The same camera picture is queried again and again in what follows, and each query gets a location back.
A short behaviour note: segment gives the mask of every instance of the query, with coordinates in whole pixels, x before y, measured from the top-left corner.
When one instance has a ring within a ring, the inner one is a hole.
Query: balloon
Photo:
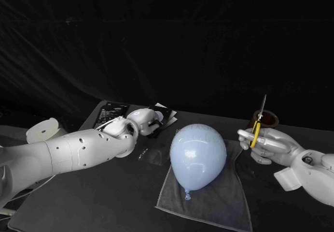
[[[219,132],[204,124],[183,127],[170,147],[176,179],[189,191],[204,188],[218,177],[227,162],[227,146]]]

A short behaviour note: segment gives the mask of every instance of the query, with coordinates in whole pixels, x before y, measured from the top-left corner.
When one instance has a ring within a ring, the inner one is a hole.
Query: gray towel
[[[242,152],[238,141],[225,140],[228,158],[217,179],[191,192],[192,200],[185,200],[181,186],[170,167],[156,208],[188,219],[238,232],[251,232],[251,214],[242,183],[235,171],[235,160]]]

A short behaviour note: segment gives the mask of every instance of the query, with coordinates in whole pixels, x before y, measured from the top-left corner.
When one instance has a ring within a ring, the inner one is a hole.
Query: yellow scissors handle
[[[252,133],[254,133],[254,141],[250,141],[250,147],[254,148],[255,147],[255,144],[257,144],[257,140],[258,140],[258,137],[260,137],[260,128],[261,128],[261,122],[257,121],[255,124],[254,124],[254,128],[252,128]]]

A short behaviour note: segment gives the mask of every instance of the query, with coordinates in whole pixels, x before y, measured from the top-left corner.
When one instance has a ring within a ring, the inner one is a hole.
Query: black curtain
[[[0,101],[88,117],[100,100],[334,130],[330,5],[0,0]]]

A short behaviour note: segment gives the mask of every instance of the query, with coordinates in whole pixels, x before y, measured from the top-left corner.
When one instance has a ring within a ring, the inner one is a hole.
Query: black table
[[[93,128],[103,101],[81,130]],[[146,108],[133,105],[129,113]],[[169,152],[176,130],[193,123],[212,126],[225,139],[238,140],[247,120],[178,112],[178,122],[157,140],[139,138],[136,150],[124,158],[58,175],[28,198],[11,220],[11,227],[25,232],[85,231],[229,231],[188,220],[155,208],[168,175],[165,166],[139,161],[145,147]],[[334,152],[334,132],[280,125],[307,149]],[[334,208],[320,203],[300,188],[286,192],[274,172],[278,164],[260,165],[250,151],[241,154],[237,169],[248,198],[254,231],[334,230]]]

